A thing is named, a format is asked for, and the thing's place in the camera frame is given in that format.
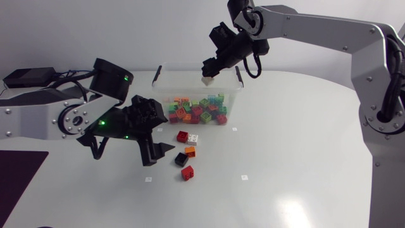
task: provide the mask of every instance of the white wall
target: white wall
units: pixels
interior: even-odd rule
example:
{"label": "white wall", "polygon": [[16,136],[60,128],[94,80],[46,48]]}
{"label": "white wall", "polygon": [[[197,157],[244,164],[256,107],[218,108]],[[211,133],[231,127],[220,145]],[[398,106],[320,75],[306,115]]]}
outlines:
{"label": "white wall", "polygon": [[[405,21],[403,0],[255,0],[299,13],[391,24]],[[208,35],[221,21],[231,26],[226,0],[2,0],[0,78],[16,68],[91,69],[100,57],[128,70],[155,70],[164,61],[215,55]],[[351,87],[350,56],[294,41],[269,41],[266,70],[323,77]]]}

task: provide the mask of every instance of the white table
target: white table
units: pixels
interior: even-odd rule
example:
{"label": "white table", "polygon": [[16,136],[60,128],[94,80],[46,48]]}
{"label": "white table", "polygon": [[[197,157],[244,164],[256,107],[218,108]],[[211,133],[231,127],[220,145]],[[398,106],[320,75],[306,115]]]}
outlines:
{"label": "white table", "polygon": [[[127,105],[154,97],[154,73],[134,72]],[[356,93],[296,73],[243,78],[226,126],[155,129],[154,142],[176,148],[151,167],[134,141],[110,140],[95,161],[76,141],[2,140],[1,149],[49,151],[5,227],[367,227],[371,155]],[[199,135],[187,182],[173,161],[186,147],[179,130]]]}

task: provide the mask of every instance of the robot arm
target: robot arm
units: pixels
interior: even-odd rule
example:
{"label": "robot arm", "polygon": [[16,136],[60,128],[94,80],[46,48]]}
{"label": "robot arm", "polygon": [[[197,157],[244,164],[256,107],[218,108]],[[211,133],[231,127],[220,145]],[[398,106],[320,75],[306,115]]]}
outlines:
{"label": "robot arm", "polygon": [[404,227],[403,38],[388,25],[303,15],[286,6],[254,6],[252,0],[229,0],[228,9],[239,33],[230,33],[223,23],[213,29],[210,38],[218,48],[217,57],[204,61],[204,77],[214,77],[241,60],[246,67],[251,53],[259,75],[259,55],[266,54],[268,45],[258,41],[277,37],[352,55],[351,78],[361,103],[363,138],[373,156],[369,226]]}
{"label": "robot arm", "polygon": [[[97,59],[92,72],[77,77],[60,79],[53,85],[10,99],[0,99],[0,139],[29,137],[43,140],[76,139],[92,150],[100,159],[109,138],[137,141],[142,163],[150,166],[173,146],[154,144],[152,129],[167,119],[161,104],[140,96],[132,98],[132,105],[121,105],[134,76],[105,60]],[[85,89],[77,80],[93,77]],[[57,90],[66,82],[74,82],[82,89],[83,99]],[[87,100],[87,93],[94,95]],[[100,146],[95,136],[103,136]]]}

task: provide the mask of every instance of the plastic container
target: plastic container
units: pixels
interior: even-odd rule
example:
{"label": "plastic container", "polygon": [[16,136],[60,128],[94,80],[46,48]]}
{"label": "plastic container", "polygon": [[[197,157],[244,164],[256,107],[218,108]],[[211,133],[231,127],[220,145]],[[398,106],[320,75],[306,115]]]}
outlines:
{"label": "plastic container", "polygon": [[159,66],[152,88],[170,123],[225,125],[228,122],[237,93],[243,88],[239,68],[224,69],[210,85],[205,85],[201,81],[201,67],[201,63]]}

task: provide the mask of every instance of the orange block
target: orange block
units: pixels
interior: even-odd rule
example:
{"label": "orange block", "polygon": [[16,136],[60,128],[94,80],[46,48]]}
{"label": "orange block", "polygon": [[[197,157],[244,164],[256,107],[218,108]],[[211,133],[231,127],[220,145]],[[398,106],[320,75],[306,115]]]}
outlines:
{"label": "orange block", "polygon": [[190,124],[191,123],[191,114],[186,114],[186,116],[183,118],[183,123],[185,124]]}
{"label": "orange block", "polygon": [[190,102],[190,99],[189,98],[182,98],[182,104],[183,104],[184,101]]}
{"label": "orange block", "polygon": [[186,114],[187,113],[185,112],[184,108],[176,110],[176,115],[180,119],[183,119],[186,116]]}
{"label": "orange block", "polygon": [[181,105],[180,98],[175,98],[175,102],[177,102],[178,105]]}
{"label": "orange block", "polygon": [[193,158],[196,156],[196,148],[193,146],[190,146],[189,148],[185,148],[184,149],[185,154],[189,157],[189,158]]}

